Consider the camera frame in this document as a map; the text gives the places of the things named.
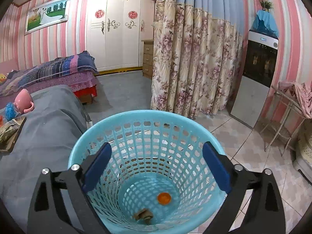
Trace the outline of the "shiny snack wrapper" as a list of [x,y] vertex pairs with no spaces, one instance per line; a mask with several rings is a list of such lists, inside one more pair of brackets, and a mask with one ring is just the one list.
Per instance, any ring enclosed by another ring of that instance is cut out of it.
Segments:
[[8,121],[0,129],[0,144],[7,142],[19,129],[19,125],[14,121]]

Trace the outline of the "blue plastic bag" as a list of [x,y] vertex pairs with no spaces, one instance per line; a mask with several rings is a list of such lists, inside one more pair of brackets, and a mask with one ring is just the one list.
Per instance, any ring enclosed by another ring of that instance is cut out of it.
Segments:
[[7,121],[11,121],[17,116],[15,106],[12,102],[9,102],[5,107],[5,118]]

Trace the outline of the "crumpled brown trash piece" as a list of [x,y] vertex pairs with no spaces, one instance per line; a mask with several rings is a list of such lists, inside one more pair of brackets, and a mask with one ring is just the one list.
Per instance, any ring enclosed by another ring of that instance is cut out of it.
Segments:
[[142,210],[133,214],[133,218],[136,221],[142,220],[145,222],[145,224],[149,225],[149,224],[151,224],[151,220],[153,218],[153,213],[149,209],[143,208]]

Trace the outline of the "grey blanket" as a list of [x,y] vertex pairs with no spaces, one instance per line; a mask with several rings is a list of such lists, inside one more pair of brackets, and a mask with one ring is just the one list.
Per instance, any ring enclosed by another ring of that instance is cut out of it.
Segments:
[[35,108],[25,114],[12,153],[1,156],[1,199],[23,231],[42,169],[66,170],[73,146],[87,129],[85,110],[68,86],[46,88],[32,98]]

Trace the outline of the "orange bottle cap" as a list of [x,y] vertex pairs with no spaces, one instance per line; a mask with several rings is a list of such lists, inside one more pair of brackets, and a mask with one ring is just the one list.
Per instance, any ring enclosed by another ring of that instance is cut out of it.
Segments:
[[168,192],[161,192],[157,196],[159,204],[165,206],[171,202],[171,195]]

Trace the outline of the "light blue plastic basket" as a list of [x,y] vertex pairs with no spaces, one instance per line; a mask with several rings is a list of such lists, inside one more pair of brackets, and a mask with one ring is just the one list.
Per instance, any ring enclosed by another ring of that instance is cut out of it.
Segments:
[[[99,121],[75,143],[69,165],[81,164],[109,143],[111,159],[87,198],[111,233],[189,233],[219,210],[226,194],[203,158],[218,140],[199,123],[156,110],[133,110]],[[159,204],[161,192],[171,202]],[[149,209],[151,224],[133,214]]]

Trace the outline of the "pink ceramic mug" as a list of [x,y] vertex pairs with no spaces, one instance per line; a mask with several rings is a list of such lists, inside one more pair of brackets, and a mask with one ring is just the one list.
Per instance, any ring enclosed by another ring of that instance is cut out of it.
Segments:
[[29,113],[34,110],[34,102],[32,96],[26,89],[22,89],[14,100],[14,107],[20,114]]

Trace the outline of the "pink cloth on rack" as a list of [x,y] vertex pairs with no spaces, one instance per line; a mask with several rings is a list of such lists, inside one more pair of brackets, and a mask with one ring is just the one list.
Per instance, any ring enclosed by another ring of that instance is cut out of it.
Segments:
[[278,89],[283,92],[289,92],[292,97],[295,97],[304,116],[307,119],[311,119],[311,86],[308,87],[305,83],[280,81]]

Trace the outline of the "bed with plaid quilt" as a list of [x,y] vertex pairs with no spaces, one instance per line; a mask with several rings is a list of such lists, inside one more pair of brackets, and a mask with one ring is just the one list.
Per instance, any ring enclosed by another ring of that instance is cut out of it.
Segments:
[[95,58],[87,51],[27,70],[13,70],[1,81],[1,108],[12,102],[22,89],[32,94],[48,87],[67,85],[73,92],[79,92],[78,95],[96,96],[97,73]]

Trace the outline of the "yellow plush toy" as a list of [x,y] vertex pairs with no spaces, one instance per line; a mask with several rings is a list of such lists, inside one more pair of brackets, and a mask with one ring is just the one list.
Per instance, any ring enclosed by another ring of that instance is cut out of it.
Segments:
[[0,74],[0,83],[4,83],[6,81],[6,75]]

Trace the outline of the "wooden drawer desk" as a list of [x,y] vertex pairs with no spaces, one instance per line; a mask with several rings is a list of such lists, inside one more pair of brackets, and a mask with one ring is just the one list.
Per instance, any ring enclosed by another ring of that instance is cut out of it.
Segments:
[[143,66],[142,74],[144,77],[152,79],[153,75],[153,40],[142,40],[143,43]]

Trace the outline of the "blue cloth bundle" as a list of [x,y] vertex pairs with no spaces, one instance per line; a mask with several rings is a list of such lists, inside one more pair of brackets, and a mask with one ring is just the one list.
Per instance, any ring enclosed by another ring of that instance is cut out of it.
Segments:
[[273,15],[264,10],[258,10],[256,12],[251,30],[271,37],[279,37],[279,30]]

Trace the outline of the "floral curtain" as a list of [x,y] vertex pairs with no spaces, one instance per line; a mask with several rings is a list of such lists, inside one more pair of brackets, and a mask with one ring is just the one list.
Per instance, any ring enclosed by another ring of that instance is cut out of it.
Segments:
[[241,65],[243,0],[155,0],[151,108],[195,119],[225,109]]

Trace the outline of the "framed landscape picture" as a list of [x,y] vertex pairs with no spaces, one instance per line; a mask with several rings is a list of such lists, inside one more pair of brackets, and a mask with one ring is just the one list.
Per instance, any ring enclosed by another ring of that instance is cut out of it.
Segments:
[[67,22],[70,0],[52,0],[28,10],[25,35],[58,23]]

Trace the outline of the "white wardrobe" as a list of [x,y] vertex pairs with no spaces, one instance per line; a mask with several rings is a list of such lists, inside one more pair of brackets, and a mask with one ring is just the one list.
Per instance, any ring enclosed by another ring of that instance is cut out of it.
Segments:
[[86,49],[99,72],[143,65],[153,15],[152,0],[88,0]]

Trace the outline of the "green potted plant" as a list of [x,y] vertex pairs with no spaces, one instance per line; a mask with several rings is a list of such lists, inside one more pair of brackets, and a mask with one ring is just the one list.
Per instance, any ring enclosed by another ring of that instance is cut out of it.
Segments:
[[260,6],[264,11],[270,12],[273,10],[273,3],[269,0],[259,0]]

